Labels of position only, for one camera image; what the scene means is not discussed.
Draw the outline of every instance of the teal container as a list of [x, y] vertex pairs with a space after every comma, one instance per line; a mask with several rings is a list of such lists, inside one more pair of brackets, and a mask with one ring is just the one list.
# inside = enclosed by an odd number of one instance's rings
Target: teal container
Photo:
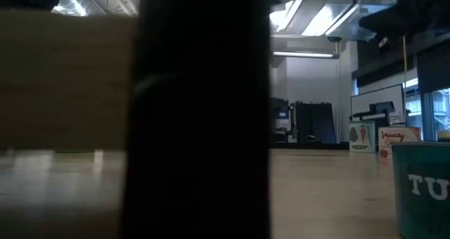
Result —
[[399, 233], [450, 238], [450, 143], [393, 143]]

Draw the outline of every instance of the black post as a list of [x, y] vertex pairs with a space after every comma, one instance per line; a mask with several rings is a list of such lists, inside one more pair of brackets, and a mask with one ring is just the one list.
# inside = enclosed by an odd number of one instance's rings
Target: black post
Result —
[[267, 0], [143, 0], [124, 238], [269, 238]]

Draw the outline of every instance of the green bin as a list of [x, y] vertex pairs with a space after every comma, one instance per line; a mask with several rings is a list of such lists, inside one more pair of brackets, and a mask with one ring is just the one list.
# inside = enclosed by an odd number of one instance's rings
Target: green bin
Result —
[[405, 239], [450, 238], [450, 143], [394, 143], [399, 233]]

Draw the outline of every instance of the light wood surface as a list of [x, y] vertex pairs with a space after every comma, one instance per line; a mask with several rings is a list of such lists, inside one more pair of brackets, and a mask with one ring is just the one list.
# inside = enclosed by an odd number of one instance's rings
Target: light wood surface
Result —
[[0, 19], [0, 147], [123, 148], [136, 20]]
[[274, 239], [399, 238], [392, 165], [375, 154], [272, 150]]

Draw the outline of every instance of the dark vertical pole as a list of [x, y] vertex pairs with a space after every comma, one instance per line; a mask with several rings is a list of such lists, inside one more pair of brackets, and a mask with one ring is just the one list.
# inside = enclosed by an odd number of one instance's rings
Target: dark vertical pole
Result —
[[143, 0], [124, 238], [269, 238], [267, 0]]

